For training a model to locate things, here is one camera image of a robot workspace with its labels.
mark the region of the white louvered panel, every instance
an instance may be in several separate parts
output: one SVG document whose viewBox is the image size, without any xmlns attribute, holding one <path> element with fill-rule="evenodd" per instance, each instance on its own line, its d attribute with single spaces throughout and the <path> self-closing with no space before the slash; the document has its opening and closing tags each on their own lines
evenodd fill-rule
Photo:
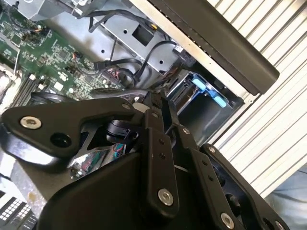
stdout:
<svg viewBox="0 0 307 230">
<path fill-rule="evenodd" d="M 209 2 L 281 73 L 215 144 L 265 197 L 307 162 L 307 1 Z"/>
</svg>

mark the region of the silver screw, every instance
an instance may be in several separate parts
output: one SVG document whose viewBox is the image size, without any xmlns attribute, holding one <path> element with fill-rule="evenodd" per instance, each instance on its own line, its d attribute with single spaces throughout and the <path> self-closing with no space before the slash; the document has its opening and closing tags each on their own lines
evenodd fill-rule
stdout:
<svg viewBox="0 0 307 230">
<path fill-rule="evenodd" d="M 235 228 L 235 223 L 231 219 L 231 217 L 227 213 L 222 213 L 221 214 L 221 219 L 222 222 L 229 228 L 229 229 L 234 229 Z"/>
<path fill-rule="evenodd" d="M 159 190 L 158 197 L 166 206 L 171 206 L 174 202 L 173 195 L 165 188 Z"/>
<path fill-rule="evenodd" d="M 25 116 L 20 120 L 20 124 L 28 129 L 38 129 L 42 126 L 42 122 L 33 116 Z"/>
<path fill-rule="evenodd" d="M 277 227 L 278 227 L 280 230 L 284 230 L 284 227 L 282 226 L 281 223 L 279 223 L 278 221 L 275 221 L 275 224 L 277 225 Z"/>
<path fill-rule="evenodd" d="M 127 105 L 127 104 L 122 104 L 122 106 L 123 106 L 125 109 L 130 109 L 130 106 Z"/>
<path fill-rule="evenodd" d="M 183 130 L 183 132 L 185 132 L 186 134 L 190 134 L 190 131 L 189 131 L 187 128 L 183 128 L 182 130 Z"/>
<path fill-rule="evenodd" d="M 158 118 L 158 117 L 159 117 L 158 114 L 156 114 L 156 113 L 152 113 L 152 115 L 153 115 L 155 118 Z"/>
<path fill-rule="evenodd" d="M 215 153 L 215 149 L 213 148 L 213 147 L 211 147 L 211 146 L 209 146 L 209 151 L 211 152 L 211 153 Z"/>
</svg>

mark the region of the cable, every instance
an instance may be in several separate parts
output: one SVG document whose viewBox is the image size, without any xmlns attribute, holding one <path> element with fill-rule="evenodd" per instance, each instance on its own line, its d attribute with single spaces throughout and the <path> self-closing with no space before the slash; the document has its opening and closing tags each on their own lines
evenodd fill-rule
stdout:
<svg viewBox="0 0 307 230">
<path fill-rule="evenodd" d="M 104 88 L 97 88 L 90 91 L 90 95 L 93 98 L 110 98 L 110 97 L 124 97 L 131 95 L 140 95 L 142 97 L 146 96 L 148 90 L 144 89 L 133 89 L 125 90 L 120 92 L 106 92 Z"/>
<path fill-rule="evenodd" d="M 155 31 L 162 32 L 161 29 L 159 29 L 156 25 L 154 25 L 151 21 L 142 18 L 140 16 L 134 15 L 130 11 L 127 10 L 109 10 L 109 11 L 94 11 L 87 15 L 83 15 L 80 17 L 77 17 L 78 19 L 83 17 L 90 18 L 90 26 L 89 26 L 89 32 L 92 33 L 101 23 L 106 23 L 107 20 L 109 20 L 113 16 L 123 16 L 126 18 L 129 18 L 131 20 L 137 21 L 144 29 L 146 29 L 150 33 L 154 33 Z M 91 21 L 91 18 L 104 16 L 101 20 L 93 24 L 93 21 Z"/>
<path fill-rule="evenodd" d="M 110 55 L 110 61 L 112 61 L 112 59 L 113 59 L 113 54 L 114 54 L 116 42 L 117 42 L 117 37 L 115 37 L 115 39 L 114 39 L 114 44 L 113 44 L 111 55 Z"/>
<path fill-rule="evenodd" d="M 72 59 L 73 59 L 73 61 L 75 62 L 78 71 L 79 71 L 80 73 L 82 73 L 83 75 L 86 75 L 86 76 L 97 76 L 97 75 L 99 75 L 99 74 L 102 73 L 102 71 L 98 71 L 98 72 L 96 72 L 96 73 L 89 73 L 89 72 L 85 72 L 84 70 L 82 70 L 82 69 L 80 68 L 80 66 L 79 66 L 79 63 L 78 63 L 78 61 L 77 61 L 77 58 L 76 58 L 75 53 L 72 54 Z"/>
<path fill-rule="evenodd" d="M 49 92 L 32 92 L 31 99 L 36 101 L 44 101 L 46 103 L 54 102 L 74 102 L 75 100 L 60 94 L 49 93 Z"/>
<path fill-rule="evenodd" d="M 144 70 L 146 68 L 146 65 L 147 65 L 147 62 L 151 56 L 151 54 L 154 52 L 155 49 L 157 49 L 159 46 L 162 46 L 162 45 L 165 45 L 165 44 L 172 44 L 172 45 L 177 45 L 176 42 L 173 42 L 173 41 L 162 41 L 162 42 L 159 42 L 157 43 L 153 48 L 152 50 L 147 54 L 141 68 L 134 74 L 134 78 L 135 80 L 139 80 L 141 75 L 144 73 Z"/>
<path fill-rule="evenodd" d="M 13 18 L 12 18 L 12 9 L 18 9 L 19 1 L 16 1 L 14 5 L 9 7 L 7 9 L 7 15 L 9 17 L 9 20 L 13 25 L 18 27 L 20 30 L 28 31 L 28 32 L 39 32 L 42 30 L 42 28 L 32 29 L 32 28 L 24 28 L 23 26 L 19 25 Z"/>
<path fill-rule="evenodd" d="M 174 68 L 173 70 L 169 71 L 169 73 L 161 80 L 155 82 L 150 87 L 148 87 L 151 90 L 157 89 L 160 85 L 163 85 L 165 82 L 167 82 L 169 79 L 171 79 L 173 76 L 176 76 L 180 73 L 182 70 L 183 64 L 181 64 L 179 67 Z"/>
<path fill-rule="evenodd" d="M 142 62 L 138 59 L 135 59 L 135 58 L 124 58 L 124 59 L 115 60 L 115 61 L 107 60 L 107 61 L 102 61 L 102 62 L 96 62 L 95 64 L 96 64 L 96 68 L 99 69 L 99 71 L 103 71 L 105 69 L 108 70 L 108 69 L 112 68 L 113 66 L 117 66 L 117 65 L 120 65 L 120 64 L 126 64 L 126 63 L 138 64 L 138 65 L 142 66 Z M 124 68 L 119 68 L 118 70 L 120 72 L 123 72 L 125 75 L 127 75 L 131 78 L 132 85 L 134 87 L 134 85 L 136 84 L 136 79 L 134 78 L 135 73 L 132 74 L 130 70 L 124 69 Z M 149 72 L 148 75 L 150 77 L 153 74 L 153 71 L 152 71 L 151 67 L 149 67 L 149 66 L 148 66 L 148 72 Z"/>
</svg>

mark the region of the black metal bracket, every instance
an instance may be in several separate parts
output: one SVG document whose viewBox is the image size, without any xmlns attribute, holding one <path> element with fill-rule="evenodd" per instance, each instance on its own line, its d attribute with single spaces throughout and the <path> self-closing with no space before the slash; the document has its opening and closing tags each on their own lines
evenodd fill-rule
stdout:
<svg viewBox="0 0 307 230">
<path fill-rule="evenodd" d="M 107 98 L 13 108 L 2 115 L 1 147 L 21 166 L 30 164 L 32 178 L 44 171 L 53 180 L 78 151 L 88 151 L 96 134 L 81 141 L 81 133 L 102 130 L 99 138 L 109 135 L 137 146 L 136 152 L 60 188 L 44 207 L 39 230 L 96 229 L 101 222 L 106 229 L 127 224 L 133 229 L 271 230 L 276 221 L 288 230 L 214 146 L 199 151 L 171 102 L 149 93 L 144 103 L 144 113 L 123 99 Z M 41 126 L 24 126 L 26 116 Z M 126 130 L 138 135 L 126 138 Z M 118 213 L 122 223 L 114 220 Z"/>
</svg>

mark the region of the motherboard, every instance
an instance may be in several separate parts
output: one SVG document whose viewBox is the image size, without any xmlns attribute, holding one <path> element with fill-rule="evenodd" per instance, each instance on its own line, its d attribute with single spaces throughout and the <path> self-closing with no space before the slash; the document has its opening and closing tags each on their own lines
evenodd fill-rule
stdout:
<svg viewBox="0 0 307 230">
<path fill-rule="evenodd" d="M 58 93 L 84 100 L 90 98 L 89 92 L 94 88 L 122 88 L 109 72 L 95 74 L 93 62 L 44 22 L 29 21 L 3 2 L 0 7 L 0 65 L 6 67 L 0 70 L 10 69 L 16 76 L 10 78 L 6 88 L 19 82 L 9 107 L 31 103 L 31 92 Z M 5 93 L 4 89 L 0 92 L 2 98 Z"/>
</svg>

